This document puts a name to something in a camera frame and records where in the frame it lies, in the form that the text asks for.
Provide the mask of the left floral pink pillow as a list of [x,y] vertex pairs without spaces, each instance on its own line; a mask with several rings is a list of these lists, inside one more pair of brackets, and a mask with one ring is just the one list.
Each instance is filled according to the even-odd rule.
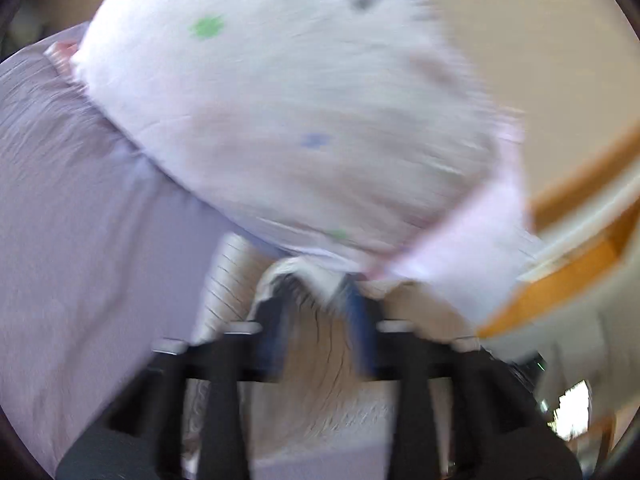
[[475,325],[518,286],[533,245],[520,126],[430,0],[103,0],[48,55],[258,240],[422,283]]

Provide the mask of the lilac bed sheet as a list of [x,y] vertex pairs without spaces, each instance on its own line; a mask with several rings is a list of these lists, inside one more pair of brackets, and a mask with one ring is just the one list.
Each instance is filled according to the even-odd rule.
[[151,479],[152,342],[215,335],[278,264],[61,75],[48,50],[84,32],[1,65],[1,437],[65,479]]

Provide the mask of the beige cable-knit sweater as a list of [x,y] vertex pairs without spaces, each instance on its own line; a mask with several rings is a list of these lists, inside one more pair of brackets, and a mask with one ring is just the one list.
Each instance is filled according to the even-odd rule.
[[241,406],[248,456],[258,471],[359,452],[384,455],[395,387],[358,372],[347,328],[341,275],[304,259],[276,260],[238,234],[225,235],[206,275],[192,340],[204,344],[230,323],[253,318],[276,278],[296,277],[284,370],[273,384],[246,384]]

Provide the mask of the wooden headboard with panels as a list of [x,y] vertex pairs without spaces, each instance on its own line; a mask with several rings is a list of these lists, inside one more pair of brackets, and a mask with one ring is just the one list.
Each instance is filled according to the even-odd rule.
[[517,330],[584,294],[623,262],[639,226],[639,126],[530,203],[542,245],[514,299],[478,330]]

